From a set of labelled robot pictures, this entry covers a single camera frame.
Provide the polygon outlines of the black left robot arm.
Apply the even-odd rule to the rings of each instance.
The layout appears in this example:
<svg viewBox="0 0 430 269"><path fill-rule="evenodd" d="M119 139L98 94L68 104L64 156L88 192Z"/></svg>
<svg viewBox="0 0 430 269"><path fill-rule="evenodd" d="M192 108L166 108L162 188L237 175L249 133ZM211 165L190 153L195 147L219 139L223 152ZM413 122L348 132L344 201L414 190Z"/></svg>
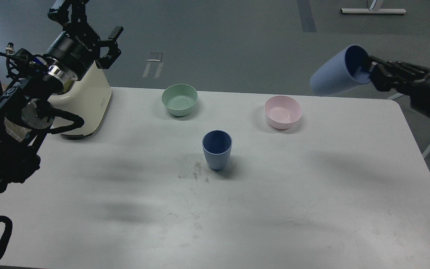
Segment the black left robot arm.
<svg viewBox="0 0 430 269"><path fill-rule="evenodd" d="M58 4L48 17L63 28L46 53L0 52L0 194L11 183L24 183L36 170L38 151L49 134L71 139L92 135L101 125L112 90L103 70L121 55L116 26L102 39L87 22L84 2ZM13 222L0 216L0 260Z"/></svg>

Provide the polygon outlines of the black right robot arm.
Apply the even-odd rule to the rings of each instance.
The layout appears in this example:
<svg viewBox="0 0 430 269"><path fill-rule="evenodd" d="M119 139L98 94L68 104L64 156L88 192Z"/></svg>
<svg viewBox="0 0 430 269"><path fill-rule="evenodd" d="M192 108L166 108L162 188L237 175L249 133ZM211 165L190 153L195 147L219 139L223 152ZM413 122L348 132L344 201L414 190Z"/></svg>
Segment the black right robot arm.
<svg viewBox="0 0 430 269"><path fill-rule="evenodd" d="M48 18L63 27L46 51L53 60L49 70L65 83L81 80L92 64L108 69L121 55L117 39L123 27L116 26L102 40L87 23L85 0L58 0ZM371 83L379 92L396 90L410 97L411 108L430 118L430 68L401 61L384 61L369 55L359 45L351 45L324 63L310 78L309 86L320 96L352 90Z"/></svg>

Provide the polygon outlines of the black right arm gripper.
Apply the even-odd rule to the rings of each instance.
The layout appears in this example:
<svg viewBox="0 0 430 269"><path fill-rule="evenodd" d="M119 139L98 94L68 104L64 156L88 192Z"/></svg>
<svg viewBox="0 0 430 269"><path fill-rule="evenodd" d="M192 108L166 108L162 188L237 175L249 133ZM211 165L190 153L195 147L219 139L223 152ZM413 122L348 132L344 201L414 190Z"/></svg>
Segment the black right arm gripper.
<svg viewBox="0 0 430 269"><path fill-rule="evenodd" d="M374 56L366 56L360 63L360 71L370 73L370 80L379 92L396 90L408 96L415 95L420 88L420 81L425 79L430 68L401 61L377 60Z"/></svg>

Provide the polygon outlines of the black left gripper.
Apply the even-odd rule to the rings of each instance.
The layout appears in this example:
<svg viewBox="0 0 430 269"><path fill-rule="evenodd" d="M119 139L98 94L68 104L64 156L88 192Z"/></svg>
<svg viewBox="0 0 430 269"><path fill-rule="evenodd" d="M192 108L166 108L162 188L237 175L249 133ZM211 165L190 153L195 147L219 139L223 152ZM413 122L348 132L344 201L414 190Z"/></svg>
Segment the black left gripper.
<svg viewBox="0 0 430 269"><path fill-rule="evenodd" d="M43 57L49 66L57 66L76 81L82 80L96 61L97 68L109 69L121 55L117 39L124 31L116 26L106 40L87 22L86 4L88 0L57 0L47 16L62 26L61 34L47 49ZM100 49L107 48L104 56Z"/></svg>

